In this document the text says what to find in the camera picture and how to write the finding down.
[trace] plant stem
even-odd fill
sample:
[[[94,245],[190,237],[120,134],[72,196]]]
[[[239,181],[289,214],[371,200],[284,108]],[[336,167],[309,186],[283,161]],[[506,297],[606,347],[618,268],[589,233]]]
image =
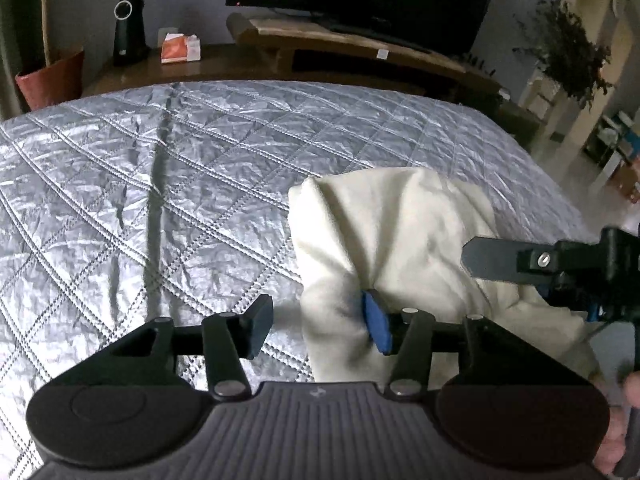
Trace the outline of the plant stem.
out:
[[[47,19],[47,0],[40,0],[42,9],[42,45],[44,47],[44,60],[47,66],[51,66],[51,49],[49,47],[49,20]]]

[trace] white ring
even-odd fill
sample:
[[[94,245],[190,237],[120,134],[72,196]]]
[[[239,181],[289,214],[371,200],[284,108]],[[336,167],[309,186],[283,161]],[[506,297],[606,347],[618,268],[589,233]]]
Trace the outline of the white ring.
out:
[[[117,13],[118,7],[121,6],[122,4],[127,4],[129,6],[129,13],[124,18],[121,18],[120,16],[118,16],[118,13]],[[131,5],[131,2],[128,2],[127,0],[122,0],[121,2],[118,2],[115,7],[113,7],[113,15],[116,17],[116,20],[118,20],[119,22],[128,20],[132,14],[133,14],[133,5]]]

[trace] tiled floor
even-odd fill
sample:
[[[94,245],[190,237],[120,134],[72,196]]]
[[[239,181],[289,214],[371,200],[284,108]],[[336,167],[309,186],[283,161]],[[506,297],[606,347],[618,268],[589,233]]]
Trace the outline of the tiled floor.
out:
[[[638,233],[640,204],[629,203],[598,179],[600,169],[581,150],[550,140],[534,158],[580,210],[594,234],[607,225]]]

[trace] black handle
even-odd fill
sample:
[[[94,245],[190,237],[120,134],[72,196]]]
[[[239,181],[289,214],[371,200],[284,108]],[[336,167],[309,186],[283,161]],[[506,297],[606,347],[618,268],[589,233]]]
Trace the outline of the black handle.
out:
[[[634,371],[640,371],[640,325],[635,324],[636,355],[634,357]],[[622,460],[613,471],[620,478],[632,478],[640,470],[640,410],[632,408],[629,415],[629,425],[626,430],[626,451]]]

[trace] human hand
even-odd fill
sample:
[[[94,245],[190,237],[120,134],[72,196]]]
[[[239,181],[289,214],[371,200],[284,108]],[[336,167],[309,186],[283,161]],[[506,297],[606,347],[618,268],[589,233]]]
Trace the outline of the human hand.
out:
[[[596,378],[593,383],[602,389],[602,379]],[[635,372],[626,378],[623,384],[626,402],[633,408],[640,408],[640,372]],[[622,408],[610,408],[609,429],[604,437],[600,449],[593,460],[598,471],[609,475],[613,473],[616,464],[625,454],[626,420]]]

